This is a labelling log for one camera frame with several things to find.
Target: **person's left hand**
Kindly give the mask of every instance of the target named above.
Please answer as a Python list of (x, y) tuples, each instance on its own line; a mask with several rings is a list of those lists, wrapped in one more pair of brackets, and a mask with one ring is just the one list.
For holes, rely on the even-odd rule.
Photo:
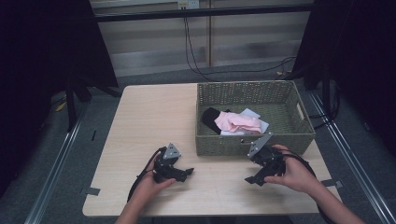
[(176, 182), (174, 178), (167, 179), (162, 183), (157, 183), (154, 180), (154, 162), (161, 153), (158, 153), (154, 160), (148, 166), (148, 171), (143, 178), (140, 180), (140, 183), (137, 185), (136, 189), (134, 190), (134, 194), (131, 197), (131, 201), (135, 201), (138, 204), (143, 205), (143, 207), (151, 201), (161, 190), (168, 188), (173, 183)]

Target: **electrical outlet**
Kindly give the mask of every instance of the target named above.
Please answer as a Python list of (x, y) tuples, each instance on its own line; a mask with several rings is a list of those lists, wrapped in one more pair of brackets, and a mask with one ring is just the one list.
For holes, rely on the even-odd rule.
[(188, 9), (189, 8), (189, 2), (187, 0), (177, 1), (177, 8), (178, 9)]
[(189, 0), (188, 9), (198, 9), (199, 8), (199, 0)]

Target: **black curtain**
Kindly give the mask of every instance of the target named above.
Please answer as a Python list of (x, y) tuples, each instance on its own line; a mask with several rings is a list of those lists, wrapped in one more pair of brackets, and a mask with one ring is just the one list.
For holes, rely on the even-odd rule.
[(70, 77), (84, 87), (118, 86), (98, 25), (64, 22), (91, 16), (88, 0), (1, 4), (0, 195), (34, 150), (51, 96)]
[(321, 7), (310, 14), (293, 73), (303, 70), (299, 74), (305, 86), (315, 89), (329, 72), (396, 156), (396, 2), (334, 2), (343, 6)]

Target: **pink cloth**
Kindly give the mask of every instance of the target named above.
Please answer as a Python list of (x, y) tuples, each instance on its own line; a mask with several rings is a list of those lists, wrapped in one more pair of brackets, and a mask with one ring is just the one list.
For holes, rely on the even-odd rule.
[(258, 133), (262, 131), (262, 123), (259, 119), (241, 114), (221, 111), (215, 122), (221, 130), (227, 132), (235, 132), (238, 129), (251, 130)]

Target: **folded fabric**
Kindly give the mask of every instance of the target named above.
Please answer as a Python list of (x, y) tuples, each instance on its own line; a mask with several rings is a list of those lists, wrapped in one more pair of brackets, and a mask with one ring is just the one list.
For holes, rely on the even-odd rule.
[[(261, 133), (265, 133), (265, 131), (267, 131), (269, 124), (262, 120), (260, 120), (260, 122), (262, 123), (262, 132)], [(227, 132), (227, 131), (220, 132), (220, 135), (247, 135), (247, 134), (257, 134), (257, 133), (255, 133), (254, 131), (249, 131), (249, 130), (244, 130), (244, 129), (238, 129), (235, 132)]]
[[(260, 117), (259, 114), (257, 114), (256, 112), (250, 110), (249, 108), (246, 108), (240, 114), (241, 115), (250, 116), (250, 117), (253, 117), (253, 118), (257, 118), (257, 119)], [(267, 122), (261, 120), (261, 119), (260, 119), (260, 122), (262, 123), (262, 133), (265, 133), (265, 131), (267, 131), (267, 128), (268, 128), (269, 124)]]
[(259, 119), (241, 114), (221, 111), (215, 122), (222, 131), (235, 132), (238, 129), (244, 129), (257, 133), (262, 132), (262, 123)]

